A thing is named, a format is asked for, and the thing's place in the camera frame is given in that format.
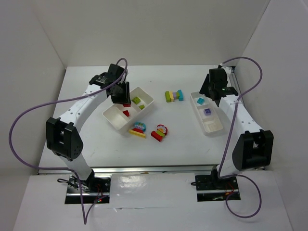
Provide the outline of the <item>green square lego brick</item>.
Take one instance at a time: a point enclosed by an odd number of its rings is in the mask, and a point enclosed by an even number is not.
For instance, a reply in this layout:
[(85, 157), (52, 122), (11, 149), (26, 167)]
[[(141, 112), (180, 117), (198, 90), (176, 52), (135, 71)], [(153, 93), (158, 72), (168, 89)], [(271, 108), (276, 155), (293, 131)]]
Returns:
[(134, 97), (131, 101), (136, 105), (138, 105), (141, 102), (139, 97)]

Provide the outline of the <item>small red lego brick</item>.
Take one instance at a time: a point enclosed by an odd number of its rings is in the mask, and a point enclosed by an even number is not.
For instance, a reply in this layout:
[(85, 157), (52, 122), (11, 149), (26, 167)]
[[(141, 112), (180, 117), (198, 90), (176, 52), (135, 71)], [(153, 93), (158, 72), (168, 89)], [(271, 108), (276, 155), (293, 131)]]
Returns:
[(130, 117), (130, 113), (129, 113), (128, 110), (125, 110), (125, 111), (123, 111), (122, 113), (123, 113), (125, 116)]

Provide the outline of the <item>purple lego brick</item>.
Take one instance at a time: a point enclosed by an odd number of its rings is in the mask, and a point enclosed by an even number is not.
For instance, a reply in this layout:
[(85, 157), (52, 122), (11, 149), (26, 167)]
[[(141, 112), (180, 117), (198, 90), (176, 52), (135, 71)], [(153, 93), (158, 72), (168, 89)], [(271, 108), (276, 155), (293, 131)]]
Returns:
[(204, 109), (203, 112), (206, 117), (212, 116), (212, 111), (210, 108)]

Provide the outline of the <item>teal frog lego brick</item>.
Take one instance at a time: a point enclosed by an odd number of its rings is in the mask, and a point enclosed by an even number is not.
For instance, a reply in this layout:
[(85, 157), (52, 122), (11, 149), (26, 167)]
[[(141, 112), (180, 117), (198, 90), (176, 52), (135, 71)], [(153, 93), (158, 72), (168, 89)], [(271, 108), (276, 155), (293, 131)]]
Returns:
[(142, 130), (143, 132), (146, 131), (146, 125), (142, 122), (136, 122), (134, 123), (134, 128)]

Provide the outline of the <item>flower printed lego brick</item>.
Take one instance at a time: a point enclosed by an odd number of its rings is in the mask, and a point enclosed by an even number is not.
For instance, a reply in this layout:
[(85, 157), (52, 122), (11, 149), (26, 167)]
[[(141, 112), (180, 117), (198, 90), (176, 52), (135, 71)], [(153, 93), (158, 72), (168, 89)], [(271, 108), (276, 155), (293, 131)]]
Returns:
[(156, 127), (157, 130), (159, 130), (160, 132), (164, 133), (165, 135), (167, 135), (167, 132), (168, 132), (168, 129), (166, 126), (162, 125), (162, 124), (159, 124), (157, 127)]

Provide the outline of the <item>red base lego brick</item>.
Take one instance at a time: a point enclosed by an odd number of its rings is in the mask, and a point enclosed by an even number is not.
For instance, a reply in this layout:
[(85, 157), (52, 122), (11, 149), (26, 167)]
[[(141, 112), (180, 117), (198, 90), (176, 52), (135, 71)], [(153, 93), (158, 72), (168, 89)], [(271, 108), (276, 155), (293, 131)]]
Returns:
[(161, 136), (159, 136), (157, 133), (156, 133), (156, 131), (152, 131), (151, 132), (151, 136), (153, 137), (153, 138), (155, 138), (157, 141), (159, 141), (159, 142), (161, 142), (162, 141), (162, 137)]

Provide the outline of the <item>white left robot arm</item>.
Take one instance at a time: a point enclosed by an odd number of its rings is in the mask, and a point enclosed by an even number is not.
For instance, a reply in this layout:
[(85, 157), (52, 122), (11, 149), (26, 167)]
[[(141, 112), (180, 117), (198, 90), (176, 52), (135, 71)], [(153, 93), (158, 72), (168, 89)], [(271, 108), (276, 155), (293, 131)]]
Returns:
[(89, 81), (81, 99), (58, 118), (51, 117), (46, 122), (47, 148), (90, 189), (96, 187), (99, 180), (82, 155), (84, 144), (79, 133), (89, 116), (108, 97), (116, 104), (131, 103), (127, 75), (127, 68), (110, 64), (107, 72), (95, 75)]

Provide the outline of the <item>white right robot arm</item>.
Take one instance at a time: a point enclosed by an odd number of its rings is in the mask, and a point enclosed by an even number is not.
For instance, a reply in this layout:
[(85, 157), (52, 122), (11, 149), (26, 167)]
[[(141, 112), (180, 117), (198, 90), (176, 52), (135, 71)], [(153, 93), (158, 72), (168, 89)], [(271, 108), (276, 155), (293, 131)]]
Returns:
[(210, 69), (200, 94), (214, 101), (231, 121), (221, 163), (211, 171), (211, 184), (223, 189), (242, 171), (268, 166), (271, 162), (273, 133), (264, 130), (250, 116), (234, 87), (229, 87), (222, 68)]

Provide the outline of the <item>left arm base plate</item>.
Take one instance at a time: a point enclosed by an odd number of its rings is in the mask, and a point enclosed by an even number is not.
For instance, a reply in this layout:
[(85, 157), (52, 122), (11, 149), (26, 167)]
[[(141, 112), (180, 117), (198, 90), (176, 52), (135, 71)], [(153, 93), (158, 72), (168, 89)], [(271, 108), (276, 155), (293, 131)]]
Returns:
[[(58, 183), (67, 184), (66, 196), (64, 203), (66, 205), (80, 204), (80, 188), (75, 176), (70, 176), (68, 180), (58, 179)], [(82, 195), (84, 204), (92, 204), (98, 200), (98, 204), (108, 204), (110, 202), (111, 177), (102, 177), (94, 188), (82, 185)]]

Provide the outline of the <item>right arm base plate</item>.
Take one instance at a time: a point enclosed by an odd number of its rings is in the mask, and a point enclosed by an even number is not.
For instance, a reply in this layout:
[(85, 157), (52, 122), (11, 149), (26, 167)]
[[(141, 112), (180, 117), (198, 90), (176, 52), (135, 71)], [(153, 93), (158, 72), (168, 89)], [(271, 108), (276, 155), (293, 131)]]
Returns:
[(240, 200), (240, 192), (235, 177), (219, 179), (217, 170), (212, 170), (209, 175), (195, 175), (195, 181), (191, 183), (197, 191), (198, 202), (213, 202)]

